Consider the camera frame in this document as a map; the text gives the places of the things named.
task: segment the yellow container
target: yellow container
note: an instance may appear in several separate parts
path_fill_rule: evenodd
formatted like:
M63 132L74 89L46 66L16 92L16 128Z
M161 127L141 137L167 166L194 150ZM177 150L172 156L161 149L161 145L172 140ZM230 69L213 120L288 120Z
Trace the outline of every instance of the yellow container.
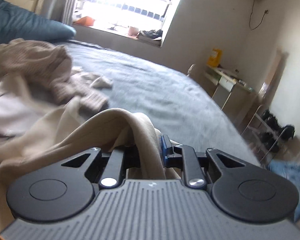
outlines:
M207 64L210 65L211 67L217 67L220 64L221 56L222 56L222 50L213 49Z

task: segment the gray ridged surface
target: gray ridged surface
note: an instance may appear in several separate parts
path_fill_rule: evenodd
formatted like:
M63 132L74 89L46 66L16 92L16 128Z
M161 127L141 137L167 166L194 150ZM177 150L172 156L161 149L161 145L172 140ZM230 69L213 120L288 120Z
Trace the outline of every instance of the gray ridged surface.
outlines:
M220 212L204 191L179 180L127 180L100 192L80 215L55 224L16 220L2 232L6 240L204 239L300 240L289 221L251 225Z

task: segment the knitted sweater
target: knitted sweater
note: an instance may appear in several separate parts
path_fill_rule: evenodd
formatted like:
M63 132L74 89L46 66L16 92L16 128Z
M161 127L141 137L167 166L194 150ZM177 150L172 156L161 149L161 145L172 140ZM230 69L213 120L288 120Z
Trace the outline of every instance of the knitted sweater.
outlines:
M50 90L56 103L66 103L79 95L82 106L99 111L107 102L106 96L80 79L71 77L71 68L72 59L65 46L23 39L0 45L0 78L9 73L18 73L27 82L40 84Z

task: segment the metal screw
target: metal screw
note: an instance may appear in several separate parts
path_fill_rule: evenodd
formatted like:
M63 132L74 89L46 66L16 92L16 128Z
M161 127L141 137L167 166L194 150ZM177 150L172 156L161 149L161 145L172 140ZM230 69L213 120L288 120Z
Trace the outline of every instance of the metal screw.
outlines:
M191 179L189 184L193 187L200 187L205 183L204 179Z
M104 178L100 183L105 187L112 187L117 184L117 180L114 178Z

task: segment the white drawer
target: white drawer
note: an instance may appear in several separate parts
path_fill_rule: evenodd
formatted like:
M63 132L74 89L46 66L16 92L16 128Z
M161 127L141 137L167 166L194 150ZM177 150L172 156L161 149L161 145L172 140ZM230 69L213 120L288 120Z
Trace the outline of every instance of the white drawer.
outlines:
M228 81L225 77L221 77L219 84L223 86L227 91L231 92L234 84Z

